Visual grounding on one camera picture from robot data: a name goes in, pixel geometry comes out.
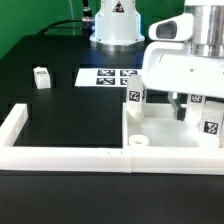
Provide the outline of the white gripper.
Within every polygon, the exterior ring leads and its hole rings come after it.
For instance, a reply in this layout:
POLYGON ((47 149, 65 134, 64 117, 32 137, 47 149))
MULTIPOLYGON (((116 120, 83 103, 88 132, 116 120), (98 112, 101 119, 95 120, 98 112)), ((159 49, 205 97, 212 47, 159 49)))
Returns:
POLYGON ((179 121, 185 119, 186 109, 178 93, 224 98, 224 58, 193 56, 190 50, 187 43, 156 41, 146 48, 142 63, 145 87, 171 91, 168 101, 179 121))

